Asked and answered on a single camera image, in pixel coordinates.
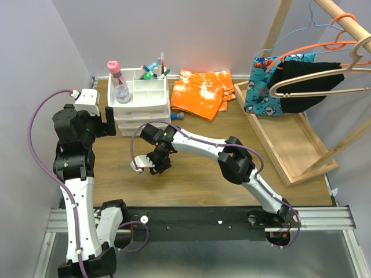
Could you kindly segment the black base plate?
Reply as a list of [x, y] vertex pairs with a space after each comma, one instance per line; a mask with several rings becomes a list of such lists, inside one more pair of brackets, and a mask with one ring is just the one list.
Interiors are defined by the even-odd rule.
[[276, 221], [260, 206], [128, 207], [128, 220], [146, 217], [151, 242], [265, 241], [270, 232], [294, 231], [293, 211]]

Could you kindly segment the wooden clothes rack frame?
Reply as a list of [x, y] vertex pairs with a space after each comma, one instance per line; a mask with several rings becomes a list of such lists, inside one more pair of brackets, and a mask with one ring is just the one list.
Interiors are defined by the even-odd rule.
[[[358, 53], [360, 47], [370, 51], [370, 33], [333, 1], [317, 1], [317, 5], [353, 37], [351, 62], [343, 65], [342, 72], [370, 73], [368, 63], [361, 62], [362, 56]], [[246, 117], [285, 185], [295, 185], [337, 168], [334, 157], [370, 127], [367, 119], [334, 148], [327, 149], [304, 114], [284, 114], [276, 118], [246, 114]]]

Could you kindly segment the black garment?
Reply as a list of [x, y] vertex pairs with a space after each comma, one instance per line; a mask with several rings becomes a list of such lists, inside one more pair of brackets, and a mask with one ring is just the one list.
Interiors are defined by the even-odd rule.
[[[310, 63], [304, 61], [286, 61], [280, 65], [281, 69], [275, 71], [271, 81], [268, 83], [268, 89], [274, 84], [285, 81], [287, 79], [299, 77], [302, 75], [313, 74], [321, 71], [340, 69], [340, 63], [319, 62]], [[344, 80], [343, 74], [326, 76], [322, 78], [311, 79], [307, 81], [298, 82], [295, 84], [282, 86], [278, 93], [308, 93], [308, 92], [325, 92], [330, 91]], [[324, 100], [325, 96], [318, 97], [297, 97], [297, 98], [316, 98], [317, 104]]]

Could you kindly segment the clear paperclip jar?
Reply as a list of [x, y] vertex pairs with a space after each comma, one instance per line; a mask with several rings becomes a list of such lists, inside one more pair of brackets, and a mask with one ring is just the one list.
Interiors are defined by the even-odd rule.
[[114, 92], [116, 100], [120, 104], [126, 104], [131, 100], [131, 93], [127, 84], [115, 86]]

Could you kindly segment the blue grey glue stick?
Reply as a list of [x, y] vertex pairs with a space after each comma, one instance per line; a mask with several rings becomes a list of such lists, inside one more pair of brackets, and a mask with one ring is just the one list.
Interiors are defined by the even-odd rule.
[[184, 113], [179, 112], [179, 113], [172, 113], [170, 115], [171, 120], [178, 120], [178, 119], [184, 119]]

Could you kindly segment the green white pen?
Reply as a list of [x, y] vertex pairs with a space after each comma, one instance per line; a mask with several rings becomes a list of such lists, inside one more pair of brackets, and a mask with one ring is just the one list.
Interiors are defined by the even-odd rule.
[[158, 77], [158, 79], [164, 79], [164, 78], [168, 75], [169, 72], [170, 72], [170, 69], [168, 68], [166, 71], [164, 71], [163, 74], [161, 74], [161, 75]]

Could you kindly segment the white drawer organizer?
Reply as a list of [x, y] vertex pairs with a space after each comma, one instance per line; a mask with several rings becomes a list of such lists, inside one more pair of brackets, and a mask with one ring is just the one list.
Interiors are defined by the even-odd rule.
[[126, 104], [117, 101], [112, 77], [109, 77], [107, 86], [107, 104], [114, 110], [118, 131], [130, 137], [143, 123], [158, 120], [159, 123], [154, 123], [156, 127], [164, 127], [164, 122], [170, 123], [168, 79], [140, 79], [144, 73], [141, 68], [123, 68], [121, 72], [131, 93], [130, 101]]

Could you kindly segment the aluminium rail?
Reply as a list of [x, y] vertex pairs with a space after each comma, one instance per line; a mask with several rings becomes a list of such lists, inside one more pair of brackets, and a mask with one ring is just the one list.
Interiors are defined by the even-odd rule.
[[[349, 207], [296, 207], [305, 231], [343, 231], [355, 230]], [[51, 209], [46, 233], [67, 233], [65, 209]]]

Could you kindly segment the red white pen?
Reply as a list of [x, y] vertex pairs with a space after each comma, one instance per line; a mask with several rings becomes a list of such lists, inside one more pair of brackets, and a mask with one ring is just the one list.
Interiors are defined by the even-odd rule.
[[160, 66], [161, 66], [161, 74], [163, 74], [165, 72], [164, 52], [160, 52]]

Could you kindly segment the blue shark print cloth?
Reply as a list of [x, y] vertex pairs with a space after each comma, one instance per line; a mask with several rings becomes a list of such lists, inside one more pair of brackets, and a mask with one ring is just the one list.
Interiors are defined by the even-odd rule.
[[284, 113], [301, 113], [317, 104], [316, 98], [293, 98], [281, 100], [269, 94], [268, 83], [277, 66], [268, 72], [266, 69], [275, 57], [256, 57], [254, 59], [247, 87], [244, 110], [255, 115], [278, 116]]

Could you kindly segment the green black highlighter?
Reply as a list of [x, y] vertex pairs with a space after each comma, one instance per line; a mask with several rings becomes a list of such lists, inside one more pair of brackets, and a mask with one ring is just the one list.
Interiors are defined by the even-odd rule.
[[152, 79], [154, 76], [152, 73], [148, 72], [146, 73], [144, 76], [143, 76], [143, 79], [144, 80], [147, 80], [147, 79]]

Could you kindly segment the wooden hanger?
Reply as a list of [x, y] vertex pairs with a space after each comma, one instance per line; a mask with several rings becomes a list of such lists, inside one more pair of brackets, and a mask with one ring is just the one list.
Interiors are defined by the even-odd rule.
[[353, 43], [354, 46], [350, 50], [350, 63], [340, 65], [332, 70], [301, 75], [277, 82], [271, 86], [269, 94], [275, 98], [304, 98], [370, 90], [370, 86], [340, 90], [332, 88], [336, 86], [337, 81], [342, 81], [349, 74], [370, 76], [370, 67], [361, 63], [363, 54], [359, 52], [359, 49], [368, 43], [370, 43], [369, 35]]

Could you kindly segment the orange folded cloth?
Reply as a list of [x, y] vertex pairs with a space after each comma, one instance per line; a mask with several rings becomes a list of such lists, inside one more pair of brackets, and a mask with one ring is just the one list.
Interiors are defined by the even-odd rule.
[[197, 73], [181, 70], [174, 83], [170, 107], [213, 121], [218, 112], [227, 110], [228, 102], [236, 99], [231, 72]]

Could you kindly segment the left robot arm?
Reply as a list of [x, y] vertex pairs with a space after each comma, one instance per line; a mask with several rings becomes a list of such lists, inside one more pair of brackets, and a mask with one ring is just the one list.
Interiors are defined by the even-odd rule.
[[117, 269], [114, 241], [117, 230], [130, 219], [122, 199], [107, 201], [96, 222], [93, 209], [93, 144], [97, 137], [115, 136], [114, 111], [105, 108], [106, 122], [100, 112], [77, 111], [72, 104], [53, 115], [59, 138], [53, 172], [62, 182], [68, 228], [66, 262], [59, 266], [59, 277], [113, 276]]

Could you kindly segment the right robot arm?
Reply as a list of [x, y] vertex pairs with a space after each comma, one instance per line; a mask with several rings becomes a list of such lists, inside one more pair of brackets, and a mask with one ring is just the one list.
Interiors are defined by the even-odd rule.
[[173, 124], [160, 129], [152, 122], [141, 125], [136, 132], [155, 149], [146, 155], [132, 156], [130, 165], [135, 172], [149, 169], [152, 175], [161, 174], [171, 168], [171, 154], [191, 152], [216, 161], [228, 182], [247, 189], [259, 201], [270, 226], [282, 227], [288, 220], [292, 206], [261, 176], [264, 162], [257, 168], [252, 157], [257, 152], [244, 146], [236, 137], [227, 140], [209, 138]]

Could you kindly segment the pink cap pen tube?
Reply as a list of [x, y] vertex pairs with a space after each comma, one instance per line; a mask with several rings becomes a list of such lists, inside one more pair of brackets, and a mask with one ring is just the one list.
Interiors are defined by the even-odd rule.
[[110, 60], [107, 62], [107, 68], [111, 74], [111, 82], [114, 86], [125, 85], [126, 81], [121, 72], [121, 66], [116, 60]]

